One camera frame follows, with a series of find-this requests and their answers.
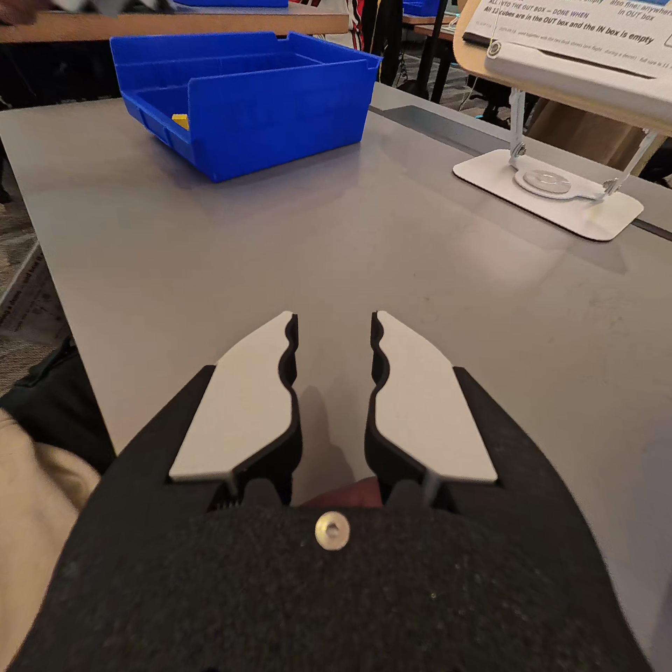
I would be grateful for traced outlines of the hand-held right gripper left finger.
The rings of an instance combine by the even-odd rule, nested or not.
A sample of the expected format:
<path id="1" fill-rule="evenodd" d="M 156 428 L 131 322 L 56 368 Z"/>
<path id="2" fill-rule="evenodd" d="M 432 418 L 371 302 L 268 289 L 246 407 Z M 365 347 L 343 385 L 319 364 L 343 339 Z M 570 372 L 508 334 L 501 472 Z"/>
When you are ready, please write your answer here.
<path id="1" fill-rule="evenodd" d="M 242 501 L 265 479 L 290 505 L 302 458 L 297 349 L 298 315 L 283 311 L 216 362 L 169 470 L 173 482 L 220 481 L 227 500 Z"/>

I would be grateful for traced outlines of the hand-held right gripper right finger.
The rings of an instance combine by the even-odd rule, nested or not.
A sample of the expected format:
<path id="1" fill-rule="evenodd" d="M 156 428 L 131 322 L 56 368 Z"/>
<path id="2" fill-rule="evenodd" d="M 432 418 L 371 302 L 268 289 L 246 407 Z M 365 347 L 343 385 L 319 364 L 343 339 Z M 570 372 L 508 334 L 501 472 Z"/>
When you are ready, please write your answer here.
<path id="1" fill-rule="evenodd" d="M 499 476 L 449 358 L 386 310 L 372 314 L 365 461 L 384 505 L 399 488 L 453 508 L 450 486 L 492 488 Z"/>

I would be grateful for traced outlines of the person's black trousers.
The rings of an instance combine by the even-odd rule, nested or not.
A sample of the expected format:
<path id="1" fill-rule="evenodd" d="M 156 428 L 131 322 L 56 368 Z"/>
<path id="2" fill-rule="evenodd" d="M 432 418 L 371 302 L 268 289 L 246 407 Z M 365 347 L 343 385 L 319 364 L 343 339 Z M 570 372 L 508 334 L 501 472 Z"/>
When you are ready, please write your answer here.
<path id="1" fill-rule="evenodd" d="M 79 350 L 68 337 L 1 396 L 29 436 L 71 452 L 104 475 L 116 458 Z"/>

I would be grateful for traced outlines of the person's cream sweater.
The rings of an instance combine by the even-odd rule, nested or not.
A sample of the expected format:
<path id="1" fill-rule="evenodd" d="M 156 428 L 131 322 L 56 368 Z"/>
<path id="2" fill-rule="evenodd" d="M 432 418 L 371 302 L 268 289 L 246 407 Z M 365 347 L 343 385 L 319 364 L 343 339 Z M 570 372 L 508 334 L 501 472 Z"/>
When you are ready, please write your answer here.
<path id="1" fill-rule="evenodd" d="M 1 411 L 1 670 L 40 610 L 75 522 L 100 475 L 62 448 L 34 441 Z"/>

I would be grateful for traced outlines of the printed floor sheet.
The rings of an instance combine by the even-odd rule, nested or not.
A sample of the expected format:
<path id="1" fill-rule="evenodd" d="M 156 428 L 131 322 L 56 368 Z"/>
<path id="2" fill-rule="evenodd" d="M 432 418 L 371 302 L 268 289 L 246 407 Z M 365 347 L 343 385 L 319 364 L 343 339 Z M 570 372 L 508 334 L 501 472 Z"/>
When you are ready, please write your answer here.
<path id="1" fill-rule="evenodd" d="M 1 297 L 1 337 L 56 346 L 70 336 L 46 258 L 36 243 Z"/>

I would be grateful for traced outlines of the wooden document stand white base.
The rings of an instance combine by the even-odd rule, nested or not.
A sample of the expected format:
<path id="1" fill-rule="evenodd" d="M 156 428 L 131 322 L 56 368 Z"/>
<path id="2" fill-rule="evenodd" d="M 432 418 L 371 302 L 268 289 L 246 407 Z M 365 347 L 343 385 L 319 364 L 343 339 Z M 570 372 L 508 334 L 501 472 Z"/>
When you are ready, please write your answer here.
<path id="1" fill-rule="evenodd" d="M 671 136 L 671 76 L 651 78 L 513 43 L 464 36 L 480 1 L 467 1 L 453 37 L 467 72 L 510 87 L 508 149 L 456 164 L 455 176 L 587 240 L 608 242 L 643 213 L 621 188 L 655 140 Z M 529 154 L 526 94 L 569 105 L 643 130 L 626 167 L 602 183 Z"/>

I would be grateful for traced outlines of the wooden edged table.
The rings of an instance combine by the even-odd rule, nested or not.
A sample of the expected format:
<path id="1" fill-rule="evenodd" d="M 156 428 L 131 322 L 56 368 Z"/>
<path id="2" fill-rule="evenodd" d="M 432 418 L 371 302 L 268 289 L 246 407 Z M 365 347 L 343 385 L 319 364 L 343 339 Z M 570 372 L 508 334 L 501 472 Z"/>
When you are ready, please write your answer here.
<path id="1" fill-rule="evenodd" d="M 287 7 L 223 7 L 206 13 L 195 7 L 174 13 L 122 13 L 112 17 L 98 13 L 43 12 L 28 25 L 2 26 L 2 44 L 107 41 L 119 36 L 160 36 L 232 32 L 346 34 L 346 10 L 332 10 L 289 3 Z"/>

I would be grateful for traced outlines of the printed instruction sheet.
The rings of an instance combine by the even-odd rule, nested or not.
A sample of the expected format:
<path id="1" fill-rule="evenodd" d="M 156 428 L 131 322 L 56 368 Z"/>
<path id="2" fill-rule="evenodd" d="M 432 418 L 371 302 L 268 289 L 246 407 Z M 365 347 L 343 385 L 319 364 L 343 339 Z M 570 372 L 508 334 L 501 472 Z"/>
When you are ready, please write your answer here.
<path id="1" fill-rule="evenodd" d="M 670 1 L 481 1 L 464 36 L 671 76 Z"/>

